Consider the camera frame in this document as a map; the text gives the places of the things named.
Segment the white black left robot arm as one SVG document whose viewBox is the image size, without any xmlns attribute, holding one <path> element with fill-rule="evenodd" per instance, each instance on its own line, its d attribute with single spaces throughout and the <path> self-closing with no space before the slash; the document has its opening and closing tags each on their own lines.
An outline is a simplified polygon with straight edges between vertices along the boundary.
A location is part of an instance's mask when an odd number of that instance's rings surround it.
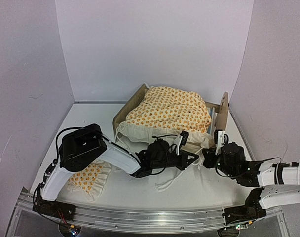
<svg viewBox="0 0 300 237">
<path fill-rule="evenodd" d="M 198 154 L 182 149 L 189 136 L 186 131 L 174 134 L 172 144 L 163 136 L 154 136 L 153 143 L 134 154 L 104 135 L 97 124 L 70 127 L 62 132 L 65 133 L 62 140 L 55 140 L 56 158 L 34 190 L 33 211 L 44 217 L 59 218 L 64 224 L 73 220 L 75 211 L 74 205 L 57 201 L 67 182 L 89 194 L 94 184 L 107 175 L 103 168 L 110 165 L 134 178 L 144 178 L 156 175 L 155 169 L 158 174 L 170 167 L 183 171 L 199 159 Z"/>
</svg>

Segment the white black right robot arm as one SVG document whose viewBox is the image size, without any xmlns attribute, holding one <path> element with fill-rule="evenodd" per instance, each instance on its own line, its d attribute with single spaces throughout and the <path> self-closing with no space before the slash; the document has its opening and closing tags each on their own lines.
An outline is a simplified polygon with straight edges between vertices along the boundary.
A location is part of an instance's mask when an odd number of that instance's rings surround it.
<svg viewBox="0 0 300 237">
<path fill-rule="evenodd" d="M 263 218 L 273 207 L 300 204 L 300 160 L 247 161 L 243 147 L 234 142 L 216 149 L 203 149 L 202 154 L 205 168 L 213 168 L 219 176 L 252 188 L 244 205 L 224 209 L 226 226 Z"/>
</svg>

